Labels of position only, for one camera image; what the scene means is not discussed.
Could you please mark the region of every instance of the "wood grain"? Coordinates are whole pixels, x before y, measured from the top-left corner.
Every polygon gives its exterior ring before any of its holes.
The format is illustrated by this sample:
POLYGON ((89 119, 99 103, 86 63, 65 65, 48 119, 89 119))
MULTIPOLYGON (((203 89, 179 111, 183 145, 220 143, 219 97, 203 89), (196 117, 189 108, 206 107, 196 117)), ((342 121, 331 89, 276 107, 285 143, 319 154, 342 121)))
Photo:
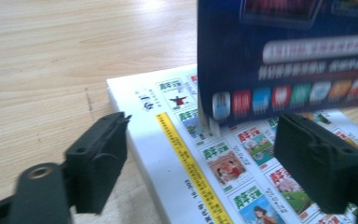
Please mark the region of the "wood grain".
MULTIPOLYGON (((0 199, 112 113, 106 79, 196 62, 196 0, 0 1, 0 199)), ((358 123, 358 108, 345 110, 358 123)), ((103 215, 159 223, 131 154, 103 215)))

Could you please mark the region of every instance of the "yellow strip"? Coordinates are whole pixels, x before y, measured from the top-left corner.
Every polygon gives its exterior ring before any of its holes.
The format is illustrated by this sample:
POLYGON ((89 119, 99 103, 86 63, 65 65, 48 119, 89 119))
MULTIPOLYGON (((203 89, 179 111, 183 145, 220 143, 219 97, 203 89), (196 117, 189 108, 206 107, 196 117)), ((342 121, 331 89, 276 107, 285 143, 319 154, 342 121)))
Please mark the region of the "yellow strip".
POLYGON ((225 207, 220 203, 216 194, 212 190, 190 151, 188 150, 185 142, 180 137, 179 133, 173 126, 170 118, 166 113, 156 115, 159 125, 167 135, 176 155, 185 167, 187 174, 193 185, 196 187, 201 199, 207 206, 213 220, 216 223, 232 223, 225 207))

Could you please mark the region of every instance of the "wooden surface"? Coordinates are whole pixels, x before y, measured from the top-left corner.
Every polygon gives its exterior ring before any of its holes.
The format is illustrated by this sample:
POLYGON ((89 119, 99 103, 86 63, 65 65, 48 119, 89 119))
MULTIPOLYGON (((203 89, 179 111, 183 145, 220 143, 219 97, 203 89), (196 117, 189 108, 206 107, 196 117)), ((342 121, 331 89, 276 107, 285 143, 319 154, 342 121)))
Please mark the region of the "wooden surface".
MULTIPOLYGON (((196 62, 196 0, 0 1, 0 200, 20 172, 62 153, 112 113, 106 79, 196 62)), ((358 123, 358 108, 345 110, 358 123)), ((132 155, 103 215, 159 223, 132 155)))

